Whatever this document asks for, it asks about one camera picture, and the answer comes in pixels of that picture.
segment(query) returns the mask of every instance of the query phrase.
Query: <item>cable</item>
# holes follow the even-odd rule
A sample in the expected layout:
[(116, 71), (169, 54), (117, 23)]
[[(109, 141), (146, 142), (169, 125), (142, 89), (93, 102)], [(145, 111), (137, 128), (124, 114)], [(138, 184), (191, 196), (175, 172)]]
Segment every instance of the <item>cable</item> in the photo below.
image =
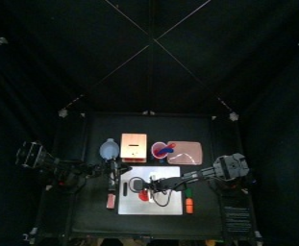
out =
[(172, 191), (173, 191), (173, 190), (169, 189), (169, 194), (168, 194), (167, 202), (165, 202), (164, 205), (161, 205), (161, 204), (158, 204), (158, 203), (156, 202), (156, 200), (154, 200), (154, 198), (153, 198), (152, 190), (149, 190), (150, 198), (152, 198), (153, 202), (154, 202), (160, 207), (165, 207), (165, 206), (169, 204), (169, 199), (171, 199)]

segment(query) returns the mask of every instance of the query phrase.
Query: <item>black enclosure wall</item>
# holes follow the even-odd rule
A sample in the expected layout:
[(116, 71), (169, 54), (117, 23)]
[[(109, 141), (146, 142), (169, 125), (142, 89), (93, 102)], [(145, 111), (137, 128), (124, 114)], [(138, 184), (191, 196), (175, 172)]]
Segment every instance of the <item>black enclosure wall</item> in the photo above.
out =
[(69, 111), (240, 115), (257, 228), (299, 245), (299, 0), (0, 0), (0, 245), (40, 188), (14, 166)]
[(257, 224), (272, 245), (299, 245), (299, 54), (245, 115)]

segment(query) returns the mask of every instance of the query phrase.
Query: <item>small object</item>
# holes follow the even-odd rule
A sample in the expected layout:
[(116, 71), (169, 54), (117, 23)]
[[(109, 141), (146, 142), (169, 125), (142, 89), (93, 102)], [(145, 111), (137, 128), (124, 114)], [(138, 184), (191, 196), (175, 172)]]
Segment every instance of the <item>small object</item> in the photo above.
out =
[(148, 191), (146, 191), (145, 189), (140, 191), (140, 193), (138, 193), (138, 198), (140, 198), (144, 202), (146, 202), (146, 201), (149, 200)]
[(175, 150), (172, 149), (172, 148), (163, 148), (163, 149), (160, 149), (158, 151), (157, 151), (157, 153), (154, 154), (156, 156), (160, 156), (160, 155), (163, 155), (163, 154), (165, 154), (165, 153), (173, 153), (175, 152)]
[(114, 208), (114, 199), (116, 199), (114, 194), (109, 193), (108, 194), (108, 201), (106, 201), (106, 209)]
[(167, 144), (164, 142), (154, 142), (150, 146), (150, 154), (156, 159), (164, 159), (167, 157), (168, 153), (164, 153), (163, 155), (157, 155), (157, 152), (167, 147)]
[(112, 138), (108, 138), (100, 147), (100, 156), (104, 160), (114, 159), (118, 155), (118, 146)]
[(192, 190), (187, 188), (184, 191), (184, 211), (185, 213), (193, 213), (193, 201), (192, 201)]
[(185, 213), (193, 213), (193, 201), (192, 198), (184, 199), (184, 211)]
[(126, 196), (126, 182), (122, 183), (122, 196)]

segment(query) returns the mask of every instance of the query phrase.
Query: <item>robotic arm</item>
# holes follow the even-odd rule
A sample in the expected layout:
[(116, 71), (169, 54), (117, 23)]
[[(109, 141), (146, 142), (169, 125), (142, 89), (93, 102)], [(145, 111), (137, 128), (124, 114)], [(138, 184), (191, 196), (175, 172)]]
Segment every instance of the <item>robotic arm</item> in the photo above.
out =
[(149, 183), (144, 180), (134, 180), (132, 189), (138, 192), (144, 189), (149, 189), (153, 193), (163, 192), (167, 189), (180, 191), (183, 190), (184, 184), (208, 179), (231, 181), (237, 177), (245, 176), (248, 172), (249, 169), (247, 166), (245, 157), (236, 153), (231, 156), (219, 157), (212, 167), (184, 173), (180, 177), (158, 180), (149, 179)]

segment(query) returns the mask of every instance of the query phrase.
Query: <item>overhead support bar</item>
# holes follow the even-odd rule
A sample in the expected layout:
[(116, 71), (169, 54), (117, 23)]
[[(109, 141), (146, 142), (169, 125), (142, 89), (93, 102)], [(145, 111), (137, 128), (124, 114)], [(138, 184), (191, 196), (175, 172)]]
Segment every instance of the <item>overhead support bar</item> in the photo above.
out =
[(154, 40), (163, 38), (209, 2), (205, 1)]

